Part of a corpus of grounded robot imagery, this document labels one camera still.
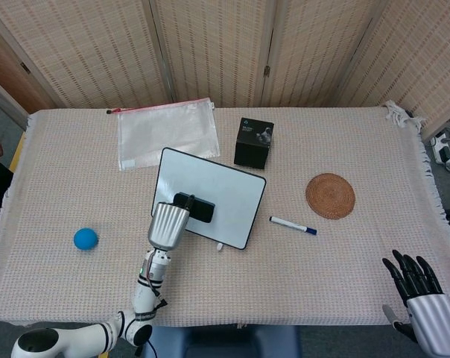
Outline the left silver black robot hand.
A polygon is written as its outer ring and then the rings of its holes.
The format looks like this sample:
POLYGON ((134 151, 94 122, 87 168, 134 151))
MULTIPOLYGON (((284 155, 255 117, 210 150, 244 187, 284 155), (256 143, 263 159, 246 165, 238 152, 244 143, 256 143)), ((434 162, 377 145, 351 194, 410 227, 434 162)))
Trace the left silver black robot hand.
POLYGON ((148 231, 148 241, 161 251, 173 251, 181 240, 190 216, 195 197, 186 197, 184 207, 159 202, 153 213, 148 231))

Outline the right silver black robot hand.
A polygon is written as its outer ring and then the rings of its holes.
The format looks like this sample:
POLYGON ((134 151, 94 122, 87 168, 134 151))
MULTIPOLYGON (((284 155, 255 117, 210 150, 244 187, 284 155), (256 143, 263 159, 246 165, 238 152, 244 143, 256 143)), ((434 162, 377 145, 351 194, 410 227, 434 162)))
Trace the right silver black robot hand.
POLYGON ((382 262, 390 273, 410 322, 403 323, 386 304, 382 310, 394 330, 418 344, 428 357, 450 357, 450 297, 444 293, 431 265, 392 250, 397 261, 382 262))

